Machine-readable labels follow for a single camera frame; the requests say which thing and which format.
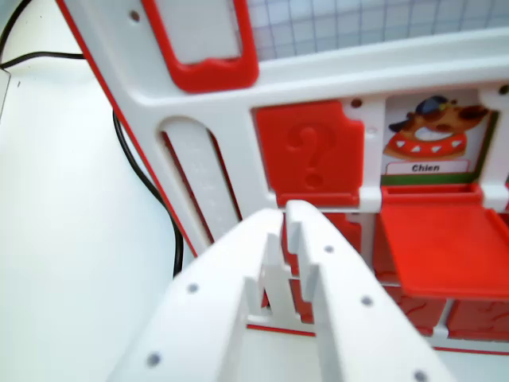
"cartoon dog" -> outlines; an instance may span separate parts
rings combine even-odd
[[[396,134],[384,154],[408,161],[451,159],[464,155],[465,131],[479,125],[489,110],[482,105],[457,106],[442,95],[420,102],[406,120],[389,125]]]

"dog collar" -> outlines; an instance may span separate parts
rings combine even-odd
[[[440,158],[463,152],[467,146],[467,135],[461,133],[438,141],[421,141],[397,133],[387,146],[409,158]]]

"red flap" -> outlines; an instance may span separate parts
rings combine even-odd
[[[509,229],[477,186],[383,188],[380,215],[407,294],[509,298]]]

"white plastic slot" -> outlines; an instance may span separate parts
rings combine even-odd
[[[197,208],[214,239],[235,227],[239,215],[207,127],[193,119],[169,120],[163,129],[182,168]]]
[[[181,63],[240,55],[228,3],[228,0],[157,1],[173,51]]]

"red plastic panel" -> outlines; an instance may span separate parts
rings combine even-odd
[[[270,187],[279,205],[357,206],[363,180],[364,127],[339,101],[263,107],[255,111]]]
[[[421,334],[425,336],[433,334],[433,327],[440,320],[445,306],[444,299],[409,297],[397,286],[385,286],[385,290]]]
[[[383,188],[380,216],[403,290],[509,299],[509,227],[478,186]]]
[[[376,278],[380,281],[396,283],[398,281],[398,274],[394,267],[394,261],[392,261],[392,254],[390,253],[389,243],[385,236],[380,215],[377,215],[375,224],[373,268],[375,269]]]
[[[509,341],[509,302],[455,302],[447,326],[454,338]]]
[[[197,93],[247,88],[258,78],[258,58],[247,0],[233,0],[233,3],[242,41],[242,56],[231,60],[208,58],[199,64],[186,65],[177,59],[173,51],[156,0],[142,0],[166,66],[180,89]]]
[[[324,215],[333,223],[336,228],[343,234],[344,238],[352,245],[356,251],[360,253],[360,244],[361,244],[361,234],[362,227],[360,224],[352,223],[347,220],[347,217],[344,213],[324,213]],[[286,245],[286,227],[283,223],[283,231],[282,231],[282,248],[283,248],[283,257],[287,264],[290,265],[292,270],[292,275],[299,275],[299,264],[297,260],[297,255],[288,252],[288,246]]]
[[[292,290],[295,311],[301,315],[301,321],[305,324],[313,324],[313,308],[311,307],[311,302],[305,302],[302,299],[301,282],[299,280],[290,280],[289,287]]]

